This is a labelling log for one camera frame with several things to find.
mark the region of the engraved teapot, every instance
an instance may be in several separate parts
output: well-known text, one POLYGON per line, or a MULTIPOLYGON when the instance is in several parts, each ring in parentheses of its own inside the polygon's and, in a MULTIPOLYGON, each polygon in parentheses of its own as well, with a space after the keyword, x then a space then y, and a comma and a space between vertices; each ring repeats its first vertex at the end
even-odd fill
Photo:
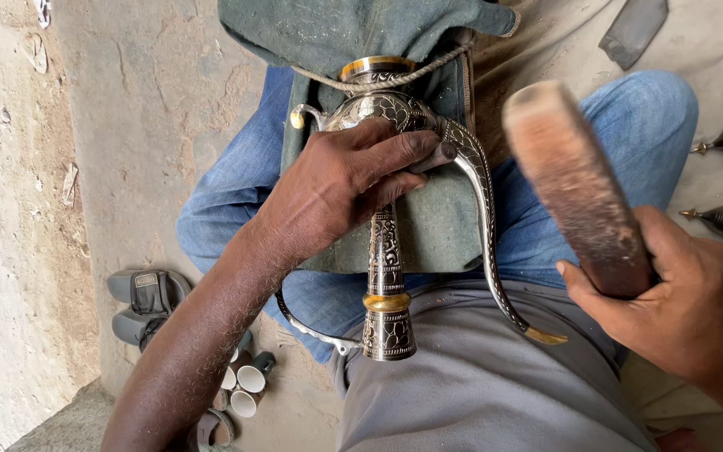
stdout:
MULTIPOLYGON (((371 84, 406 76, 415 70, 415 62, 396 56, 372 56, 358 59, 341 71, 339 79, 347 84, 371 84)), ((421 100, 395 87, 353 94, 331 114, 306 104, 295 106, 289 120, 295 128, 303 128, 303 113, 313 115, 320 131, 336 131, 355 127, 367 118, 383 117, 392 121, 399 133, 433 130, 456 148, 453 162, 470 180, 476 195, 479 217, 482 260, 490 293, 507 320, 520 332, 544 344, 562 344, 567 337, 550 334, 531 326, 515 311, 498 278, 495 251, 490 169, 479 141, 467 128, 453 119, 432 112, 421 100)), ((402 360, 415 354, 415 338, 409 316, 410 295, 403 287, 400 245, 397 237, 395 205, 389 203, 372 218, 370 229, 368 289, 363 302, 367 308, 361 341, 319 333, 302 324, 288 310, 280 290, 278 306, 286 320, 305 334, 333 344, 339 354, 360 347, 373 360, 402 360)))

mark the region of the blue jeans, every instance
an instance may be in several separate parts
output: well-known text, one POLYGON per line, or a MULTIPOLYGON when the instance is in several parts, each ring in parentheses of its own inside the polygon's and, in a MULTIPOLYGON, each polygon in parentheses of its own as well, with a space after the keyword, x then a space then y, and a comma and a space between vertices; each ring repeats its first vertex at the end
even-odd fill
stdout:
MULTIPOLYGON (((177 239, 202 272, 211 268, 225 244, 275 187, 291 87, 292 69, 267 69, 258 111, 183 206, 177 239)), ((604 145, 629 203, 665 209, 697 125, 699 107, 691 87, 670 72, 635 72, 600 87, 580 107, 604 145)), ((493 188, 501 278, 565 288, 554 263, 577 262, 576 255, 513 159, 493 171, 493 188)), ((456 278, 477 274, 474 270, 456 278)), ((443 278, 448 275, 407 274, 405 283, 408 290, 443 278)), ((345 334, 364 319, 361 297, 367 291, 366 274, 295 270, 283 288, 292 313, 317 331, 345 334)), ((264 312, 286 326, 316 361, 328 360, 331 347, 292 328, 274 298, 264 312)))

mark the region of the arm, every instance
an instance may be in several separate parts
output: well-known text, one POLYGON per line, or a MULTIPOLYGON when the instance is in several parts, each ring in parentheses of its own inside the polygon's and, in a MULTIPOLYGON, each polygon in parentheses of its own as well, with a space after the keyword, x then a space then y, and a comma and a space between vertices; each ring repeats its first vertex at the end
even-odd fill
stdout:
POLYGON ((149 344, 116 400, 101 449, 197 450, 197 421, 272 292, 300 262, 424 185, 425 175, 395 171, 439 141, 428 131, 396 135, 383 119, 314 134, 149 344))
POLYGON ((723 406, 723 244, 696 239, 649 206, 634 210, 662 282, 625 302, 557 262, 569 296, 607 334, 723 406))

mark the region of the twisted rope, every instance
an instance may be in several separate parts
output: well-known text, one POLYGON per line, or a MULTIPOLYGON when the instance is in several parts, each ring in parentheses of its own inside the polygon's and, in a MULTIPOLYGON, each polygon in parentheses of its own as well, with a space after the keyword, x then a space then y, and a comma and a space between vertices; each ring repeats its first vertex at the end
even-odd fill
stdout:
POLYGON ((386 80, 386 81, 380 81, 377 83, 367 83, 364 85, 356 85, 353 83, 342 83, 340 81, 336 81, 334 79, 330 79, 328 77, 321 76, 320 74, 317 74, 316 72, 311 72, 308 69, 305 69, 300 66, 293 66, 292 69, 294 69, 296 72, 299 72, 300 74, 303 74, 304 76, 314 79, 318 82, 324 83, 330 87, 336 87, 336 89, 342 90, 342 91, 350 91, 353 93, 357 92, 368 92, 368 91, 374 91, 376 89, 385 89, 387 87, 396 87, 400 85, 406 85, 409 84, 415 80, 417 80, 420 77, 425 76, 427 73, 434 71, 437 69, 437 67, 440 67, 444 64, 447 64, 447 62, 451 61, 452 59, 458 57, 462 52, 465 52, 471 48, 473 48, 474 45, 476 45, 477 36, 473 35, 472 39, 468 41, 466 44, 463 44, 461 46, 458 46, 452 51, 449 51, 436 61, 432 61, 427 66, 419 68, 417 71, 412 72, 411 74, 403 77, 397 77, 396 79, 392 80, 386 80))

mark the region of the curved metal handle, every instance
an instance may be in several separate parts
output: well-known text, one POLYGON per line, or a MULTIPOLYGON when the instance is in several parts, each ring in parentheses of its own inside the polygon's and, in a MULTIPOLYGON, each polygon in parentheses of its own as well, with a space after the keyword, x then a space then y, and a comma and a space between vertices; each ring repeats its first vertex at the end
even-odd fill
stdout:
POLYGON ((303 112, 309 113, 314 116, 317 130, 322 132, 326 129, 329 116, 326 113, 323 113, 308 104, 297 104, 295 105, 295 108, 292 109, 292 112, 289 113, 289 123, 292 124, 292 127, 303 128, 303 126, 305 125, 303 112))
POLYGON ((479 233, 481 235, 481 256, 484 261, 485 279, 490 288, 492 297, 496 300, 501 312, 518 330, 532 339, 543 344, 562 344, 568 341, 567 336, 551 334, 531 326, 509 302, 501 280, 498 278, 498 265, 496 262, 495 217, 492 193, 490 187, 490 169, 487 165, 485 152, 479 141, 466 128, 458 122, 444 118, 447 121, 443 139, 457 146, 457 155, 454 163, 465 172, 473 185, 479 210, 479 233))
POLYGON ((280 313, 282 313, 284 317, 286 317, 286 320, 290 324, 292 324, 292 326, 296 327, 301 333, 312 335, 313 337, 321 340, 322 342, 325 342, 326 344, 333 345, 334 347, 336 347, 336 351, 339 352, 339 354, 341 354, 342 356, 350 353, 351 348, 362 347, 361 341, 350 338, 343 338, 341 336, 330 336, 327 334, 323 334, 319 331, 312 330, 301 321, 299 321, 292 314, 289 308, 286 307, 286 302, 284 302, 283 285, 281 285, 281 287, 276 291, 275 298, 278 301, 278 308, 280 308, 280 313))

